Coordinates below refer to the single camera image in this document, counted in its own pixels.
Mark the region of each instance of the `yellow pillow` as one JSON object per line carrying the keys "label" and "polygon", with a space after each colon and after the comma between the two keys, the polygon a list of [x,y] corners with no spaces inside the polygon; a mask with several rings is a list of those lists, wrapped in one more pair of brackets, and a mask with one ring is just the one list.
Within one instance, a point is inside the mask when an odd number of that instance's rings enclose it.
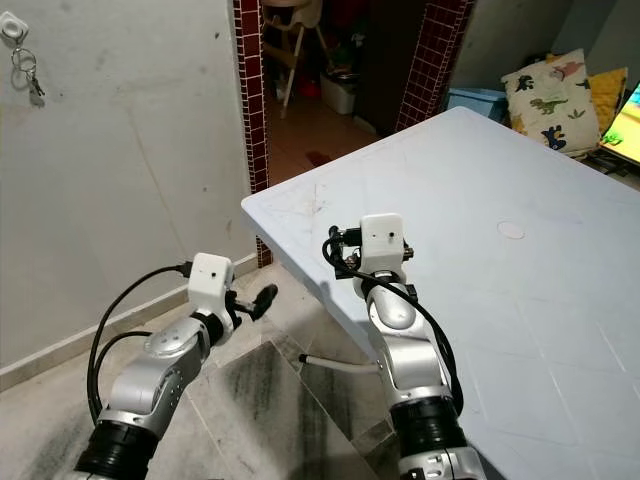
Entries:
{"label": "yellow pillow", "polygon": [[[560,57],[561,55],[548,53],[546,62],[553,62]],[[598,129],[600,130],[600,135],[603,135],[613,123],[613,119],[620,108],[620,102],[627,85],[627,68],[618,68],[610,72],[591,75],[589,76],[589,85],[591,86],[593,108],[596,110],[596,116],[598,117]]]}

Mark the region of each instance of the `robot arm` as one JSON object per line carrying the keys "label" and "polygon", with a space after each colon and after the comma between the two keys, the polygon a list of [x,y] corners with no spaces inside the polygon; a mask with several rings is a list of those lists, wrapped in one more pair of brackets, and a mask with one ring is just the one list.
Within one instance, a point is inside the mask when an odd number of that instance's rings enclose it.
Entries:
{"label": "robot arm", "polygon": [[[458,425],[462,390],[449,342],[406,283],[402,263],[413,250],[404,241],[402,219],[366,216],[360,228],[331,227],[329,235],[325,258],[336,278],[354,278],[376,327],[371,340],[400,442],[401,478],[486,479]],[[344,247],[357,247],[360,255],[354,251],[343,259]]]}
{"label": "robot arm", "polygon": [[194,312],[148,337],[142,353],[118,376],[69,480],[145,478],[184,389],[200,373],[211,348],[240,325],[235,312],[257,320],[277,294],[270,285],[253,303],[240,303],[230,289],[232,279],[228,258],[195,256],[188,285]]}

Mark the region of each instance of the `pillow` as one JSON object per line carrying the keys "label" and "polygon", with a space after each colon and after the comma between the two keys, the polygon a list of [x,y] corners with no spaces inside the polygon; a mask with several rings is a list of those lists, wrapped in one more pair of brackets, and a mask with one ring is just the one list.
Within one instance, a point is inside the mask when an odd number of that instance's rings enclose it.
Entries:
{"label": "pillow", "polygon": [[569,156],[580,156],[600,139],[584,66],[575,50],[502,77],[513,129]]}
{"label": "pillow", "polygon": [[[547,63],[560,58],[560,55],[547,54]],[[627,86],[627,68],[618,68],[609,72],[589,76],[593,108],[598,117],[600,135],[606,132],[622,107],[624,89]]]}

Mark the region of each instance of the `dinosaur print pillow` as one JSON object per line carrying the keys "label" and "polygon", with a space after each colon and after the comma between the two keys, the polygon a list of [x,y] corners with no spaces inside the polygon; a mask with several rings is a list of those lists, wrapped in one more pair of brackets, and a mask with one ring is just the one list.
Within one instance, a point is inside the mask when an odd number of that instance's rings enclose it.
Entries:
{"label": "dinosaur print pillow", "polygon": [[600,139],[582,50],[502,77],[514,130],[571,157]]}

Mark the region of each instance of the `white container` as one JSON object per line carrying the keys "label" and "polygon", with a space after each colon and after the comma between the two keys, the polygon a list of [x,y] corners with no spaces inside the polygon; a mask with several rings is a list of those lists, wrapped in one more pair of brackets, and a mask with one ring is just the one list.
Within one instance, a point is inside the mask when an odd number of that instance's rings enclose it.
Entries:
{"label": "white container", "polygon": [[332,110],[340,115],[348,115],[353,112],[353,103],[356,99],[355,85],[340,85],[321,75],[320,89],[322,90],[322,101]]}

